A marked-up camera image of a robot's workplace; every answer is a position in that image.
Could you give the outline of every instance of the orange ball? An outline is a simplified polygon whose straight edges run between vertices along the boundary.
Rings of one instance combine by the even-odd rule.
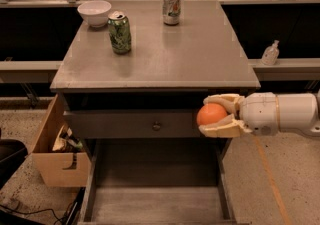
[[[226,109],[217,103],[208,103],[204,105],[198,112],[197,124],[208,125],[217,123],[228,115]]]

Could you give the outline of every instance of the bowl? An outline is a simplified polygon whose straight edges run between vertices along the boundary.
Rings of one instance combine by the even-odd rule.
[[[78,13],[91,27],[103,27],[108,22],[111,4],[104,0],[84,2],[78,6]]]

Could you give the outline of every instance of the plastic bottle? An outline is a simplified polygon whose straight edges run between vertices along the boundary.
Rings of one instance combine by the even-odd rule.
[[[274,40],[274,43],[266,48],[261,58],[263,64],[270,66],[276,63],[279,56],[278,44],[279,40]]]

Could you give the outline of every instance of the cardboard box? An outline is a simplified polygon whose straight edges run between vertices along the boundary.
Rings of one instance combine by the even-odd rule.
[[[85,187],[91,167],[83,153],[52,153],[52,147],[63,125],[63,103],[58,95],[51,101],[34,139],[32,158],[47,186]]]

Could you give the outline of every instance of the silver can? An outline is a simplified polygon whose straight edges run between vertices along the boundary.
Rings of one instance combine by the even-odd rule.
[[[117,54],[124,54],[131,50],[131,33],[129,19],[121,11],[108,15],[108,29],[112,49]]]
[[[180,21],[181,0],[163,0],[163,22],[176,25]]]

